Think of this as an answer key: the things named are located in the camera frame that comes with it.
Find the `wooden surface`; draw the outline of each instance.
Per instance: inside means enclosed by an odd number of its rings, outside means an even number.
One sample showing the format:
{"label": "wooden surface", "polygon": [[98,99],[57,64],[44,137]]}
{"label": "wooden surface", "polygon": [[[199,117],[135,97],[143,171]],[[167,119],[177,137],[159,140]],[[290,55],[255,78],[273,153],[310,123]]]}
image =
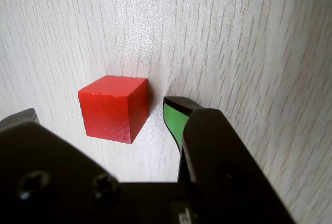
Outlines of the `wooden surface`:
{"label": "wooden surface", "polygon": [[[0,118],[42,125],[120,180],[176,180],[164,95],[219,108],[298,223],[332,223],[332,0],[0,0]],[[77,91],[148,77],[133,145],[85,135]]]}

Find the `cube face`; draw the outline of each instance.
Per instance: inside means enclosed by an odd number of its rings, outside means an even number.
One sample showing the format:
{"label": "cube face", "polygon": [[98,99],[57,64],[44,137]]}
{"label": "cube face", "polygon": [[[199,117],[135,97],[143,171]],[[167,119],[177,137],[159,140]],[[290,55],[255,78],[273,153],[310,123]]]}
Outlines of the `cube face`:
{"label": "cube face", "polygon": [[88,136],[131,144],[148,118],[147,79],[104,76],[78,92]]}

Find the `screw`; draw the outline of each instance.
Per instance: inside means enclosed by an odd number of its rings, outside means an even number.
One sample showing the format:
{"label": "screw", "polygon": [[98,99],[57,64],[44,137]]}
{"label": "screw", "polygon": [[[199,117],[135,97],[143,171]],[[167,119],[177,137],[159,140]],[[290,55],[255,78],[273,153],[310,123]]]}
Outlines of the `screw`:
{"label": "screw", "polygon": [[45,171],[34,171],[25,175],[19,182],[18,196],[28,200],[33,195],[44,191],[50,184],[50,175]]}
{"label": "screw", "polygon": [[118,192],[119,183],[113,176],[103,173],[94,178],[92,187],[95,199],[106,200]]}

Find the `red wooden block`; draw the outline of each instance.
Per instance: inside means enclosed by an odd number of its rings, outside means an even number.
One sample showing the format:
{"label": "red wooden block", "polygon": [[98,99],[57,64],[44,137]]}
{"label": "red wooden block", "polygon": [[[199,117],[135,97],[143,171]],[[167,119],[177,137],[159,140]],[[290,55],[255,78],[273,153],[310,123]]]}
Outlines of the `red wooden block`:
{"label": "red wooden block", "polygon": [[104,76],[78,98],[90,137],[132,144],[149,115],[145,78]]}

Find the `wooden block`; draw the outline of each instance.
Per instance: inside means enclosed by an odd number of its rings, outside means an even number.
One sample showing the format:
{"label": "wooden block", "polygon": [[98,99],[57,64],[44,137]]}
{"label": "wooden block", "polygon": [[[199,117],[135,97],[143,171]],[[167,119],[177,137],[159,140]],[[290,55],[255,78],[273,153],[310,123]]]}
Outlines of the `wooden block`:
{"label": "wooden block", "polygon": [[149,115],[145,78],[104,76],[78,98],[90,137],[132,144]]}

